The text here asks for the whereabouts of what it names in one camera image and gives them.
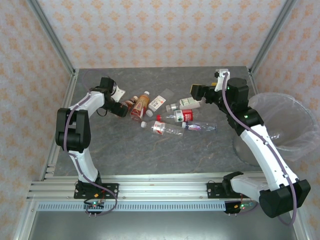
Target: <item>plastic bottle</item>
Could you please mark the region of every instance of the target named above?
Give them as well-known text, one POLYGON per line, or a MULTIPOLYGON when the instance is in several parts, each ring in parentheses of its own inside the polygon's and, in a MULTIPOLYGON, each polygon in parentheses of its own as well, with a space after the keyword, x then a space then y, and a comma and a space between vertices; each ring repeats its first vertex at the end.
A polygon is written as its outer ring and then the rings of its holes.
POLYGON ((182 128, 192 131, 216 132, 217 124, 204 121, 188 121, 182 123, 182 128))
POLYGON ((165 122, 168 124, 181 123, 181 122, 191 122, 199 115, 198 109, 188 109, 188 110, 175 110, 171 112, 166 112, 161 115, 156 116, 156 120, 159 122, 165 122))
POLYGON ((203 105, 204 101, 196 101, 193 97, 180 99, 177 103, 165 106, 167 113, 174 110, 197 109, 203 105))
POLYGON ((130 111, 130 109, 136 104, 136 102, 138 101, 138 97, 137 96, 133 96, 130 100, 124 101, 121 104, 124 106, 128 107, 128 112, 130 111))
POLYGON ((165 106, 164 103, 169 101, 174 96, 174 93, 169 90, 165 89, 159 96, 157 96, 152 102, 149 103, 149 109, 145 112, 149 117, 154 115, 153 112, 160 112, 163 107, 165 106))
POLYGON ((182 136, 184 129, 180 126, 171 125, 160 121, 141 122, 141 127, 147 129, 151 133, 159 135, 182 136))
POLYGON ((136 102, 134 108, 132 109, 132 112, 130 114, 132 120, 141 122, 144 114, 146 113, 148 103, 149 103, 149 92, 145 91, 144 94, 142 94, 138 101, 136 102))

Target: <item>floor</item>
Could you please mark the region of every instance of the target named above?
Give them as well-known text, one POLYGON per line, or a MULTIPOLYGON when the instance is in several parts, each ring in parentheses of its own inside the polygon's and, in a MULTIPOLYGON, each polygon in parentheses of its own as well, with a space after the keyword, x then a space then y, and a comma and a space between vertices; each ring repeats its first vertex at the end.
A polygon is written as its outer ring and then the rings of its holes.
MULTIPOLYGON (((98 86, 103 76, 110 76, 126 91, 122 101, 134 95, 150 92, 153 100, 164 89, 175 95, 168 104, 190 97, 192 84, 211 85, 219 67, 152 67, 81 69, 75 86, 72 104, 81 100, 86 91, 82 79, 91 88, 98 86)), ((243 78, 249 86, 249 98, 254 91, 245 66, 228 67, 231 78, 243 78)), ((233 149, 235 131, 228 125, 226 115, 214 104, 200 109, 200 121, 217 123, 217 133, 189 131, 182 138, 152 134, 131 120, 118 119, 111 113, 90 118, 89 146, 94 165, 101 175, 184 174, 261 171, 243 163, 233 149)), ((71 159, 60 151, 55 176, 76 176, 71 159)))
POLYGON ((38 212, 29 240, 296 240, 293 227, 260 207, 237 217, 222 211, 38 212))

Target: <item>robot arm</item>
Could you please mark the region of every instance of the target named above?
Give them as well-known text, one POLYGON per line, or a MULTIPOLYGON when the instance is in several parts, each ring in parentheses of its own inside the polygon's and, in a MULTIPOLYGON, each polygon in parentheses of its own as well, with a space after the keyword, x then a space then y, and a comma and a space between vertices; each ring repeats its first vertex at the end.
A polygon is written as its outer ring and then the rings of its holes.
POLYGON ((88 183, 88 181, 80 173, 75 162, 75 157, 78 160, 79 167, 83 174, 90 181, 101 185, 99 172, 95 168, 89 152, 89 144, 91 141, 89 118, 99 108, 103 108, 120 117, 126 116, 128 107, 117 102, 123 94, 124 91, 120 90, 111 78, 102 77, 100 85, 91 89, 90 93, 87 93, 77 104, 69 108, 60 108, 57 112, 55 142, 58 146, 64 148, 67 118, 72 109, 78 106, 71 116, 66 147, 78 172, 78 181, 81 184, 88 183))
POLYGON ((259 202, 266 215, 274 218, 293 209, 293 194, 288 182, 289 178, 295 190, 297 207, 301 207, 311 189, 308 181, 299 180, 297 175, 291 171, 278 153, 276 147, 269 139, 267 129, 260 115, 248 106, 249 88, 246 80, 241 78, 226 79, 226 101, 236 118, 266 139, 267 143, 263 143, 260 138, 232 118, 222 97, 225 73, 228 73, 228 76, 230 75, 227 69, 216 70, 214 76, 217 78, 217 84, 215 86, 192 85, 191 95, 197 101, 205 97, 206 103, 216 104, 226 114, 229 125, 248 145, 267 181, 267 184, 264 184, 250 179, 242 172, 234 172, 223 178, 222 186, 226 194, 244 194, 259 202), (267 144, 269 144, 280 159, 286 174, 283 173, 276 157, 270 151, 267 144))

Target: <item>wall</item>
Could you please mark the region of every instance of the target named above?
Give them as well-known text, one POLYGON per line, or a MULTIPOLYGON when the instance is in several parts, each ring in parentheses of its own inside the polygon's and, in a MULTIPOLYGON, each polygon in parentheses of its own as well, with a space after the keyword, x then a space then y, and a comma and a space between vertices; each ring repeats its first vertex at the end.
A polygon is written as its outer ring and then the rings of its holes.
MULTIPOLYGON (((294 96, 311 109, 320 122, 320 2, 298 0, 255 76, 259 92, 294 96)), ((292 165, 301 179, 311 183, 306 199, 307 224, 320 236, 320 153, 292 165)))
POLYGON ((0 1, 0 233, 11 240, 39 180, 69 81, 26 0, 0 1))
POLYGON ((75 68, 250 66, 285 0, 40 0, 75 68))

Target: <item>clear plastic bag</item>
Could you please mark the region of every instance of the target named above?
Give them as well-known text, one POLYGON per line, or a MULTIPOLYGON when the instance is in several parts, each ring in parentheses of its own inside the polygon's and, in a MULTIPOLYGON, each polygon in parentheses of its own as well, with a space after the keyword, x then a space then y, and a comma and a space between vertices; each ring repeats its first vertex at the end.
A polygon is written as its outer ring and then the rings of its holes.
POLYGON ((320 145, 320 128, 312 112, 294 97, 259 93, 249 106, 262 117, 277 150, 285 160, 296 161, 320 145))

